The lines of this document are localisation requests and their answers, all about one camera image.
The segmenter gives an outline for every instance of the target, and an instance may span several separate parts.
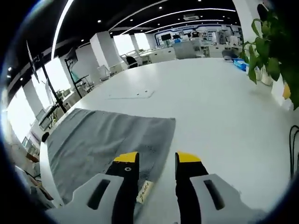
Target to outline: led light strip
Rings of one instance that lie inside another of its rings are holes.
[[[70,9],[71,7],[71,4],[73,3],[74,0],[68,0],[65,7],[64,7],[64,10],[62,11],[61,13],[61,16],[59,18],[59,21],[58,21],[58,24],[57,24],[57,27],[56,27],[56,30],[55,30],[55,35],[54,35],[54,40],[53,40],[53,45],[52,45],[52,53],[51,53],[51,60],[54,59],[54,55],[55,55],[55,48],[56,48],[56,43],[57,43],[57,39],[58,39],[58,35],[59,35],[59,32],[60,32],[60,28],[62,26],[62,22],[64,21],[64,18],[66,16],[66,13],[68,12],[68,10]]]
[[[142,8],[142,9],[140,9],[140,10],[134,12],[134,13],[131,14],[131,15],[128,15],[126,18],[122,19],[121,21],[119,21],[118,23],[116,23],[114,26],[112,26],[108,31],[111,31],[114,27],[116,27],[118,24],[124,22],[126,19],[130,18],[131,16],[133,16],[133,15],[135,15],[135,14],[137,14],[137,13],[139,13],[139,12],[141,12],[141,11],[147,9],[147,8],[150,8],[150,7],[152,7],[152,6],[161,4],[161,3],[165,2],[165,1],[168,1],[168,0],[162,0],[162,1],[156,2],[156,3],[154,3],[154,4],[151,4],[151,5],[149,5],[149,6],[146,6],[146,7]]]
[[[186,21],[186,22],[178,22],[178,23],[173,23],[171,25],[167,25],[167,26],[163,26],[163,27],[159,27],[157,29],[163,29],[165,27],[170,27],[170,26],[175,26],[175,25],[178,25],[178,24],[185,24],[185,23],[189,23],[189,22],[213,22],[213,21],[219,21],[219,22],[223,22],[223,20],[193,20],[193,21]],[[149,33],[149,32],[152,32],[152,31],[155,31],[157,29],[152,29],[148,32],[145,32],[145,34]]]
[[[185,13],[185,12],[192,12],[192,11],[198,11],[198,10],[219,10],[219,11],[235,12],[235,10],[232,10],[232,9],[223,9],[223,8],[196,8],[196,9],[188,9],[188,10],[184,10],[184,11],[178,11],[178,12],[175,12],[175,13],[169,13],[169,14],[166,14],[166,15],[161,15],[161,16],[156,17],[156,18],[151,19],[151,20],[147,20],[146,22],[140,23],[137,26],[132,27],[132,28],[126,30],[125,32],[121,33],[121,35],[125,34],[126,32],[128,32],[128,31],[130,31],[132,29],[135,29],[136,27],[139,27],[139,26],[141,26],[141,25],[143,25],[145,23],[148,23],[148,22],[151,22],[151,21],[154,21],[154,20],[157,20],[157,19],[169,16],[169,15],[174,15],[174,14],[178,14],[178,13]]]

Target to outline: blue container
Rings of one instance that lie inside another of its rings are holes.
[[[234,58],[234,65],[237,66],[237,68],[241,69],[242,71],[246,71],[246,66],[249,66],[246,62],[244,62],[243,59],[240,58]]]

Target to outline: gray towel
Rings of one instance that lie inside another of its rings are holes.
[[[64,203],[93,176],[106,173],[114,158],[124,153],[140,154],[139,190],[145,180],[156,182],[174,130],[174,118],[75,109],[48,138],[50,168]],[[140,208],[136,203],[135,214]]]

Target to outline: window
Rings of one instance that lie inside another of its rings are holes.
[[[113,38],[119,55],[124,55],[132,50],[135,50],[129,34],[114,36]]]
[[[64,69],[62,67],[61,61],[58,57],[54,58],[53,60],[49,61],[45,64],[45,68],[47,71],[47,74],[49,76],[49,79],[52,83],[54,91],[58,90],[67,90],[71,87],[69,80],[66,77],[66,73],[64,72]],[[46,77],[44,75],[43,69],[40,68],[36,71],[39,83],[34,75],[32,75],[32,82],[33,86],[36,90],[36,93],[45,109],[51,104],[51,102],[48,99],[47,92],[46,92]]]
[[[143,50],[150,49],[149,41],[144,33],[135,34],[135,38],[139,49],[143,49]]]
[[[36,118],[22,87],[10,101],[7,107],[7,117],[15,135],[20,142],[23,142]]]

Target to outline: handwritten label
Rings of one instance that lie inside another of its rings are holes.
[[[151,188],[153,187],[154,183],[151,181],[145,181],[141,190],[139,191],[136,201],[143,204],[149,195]]]

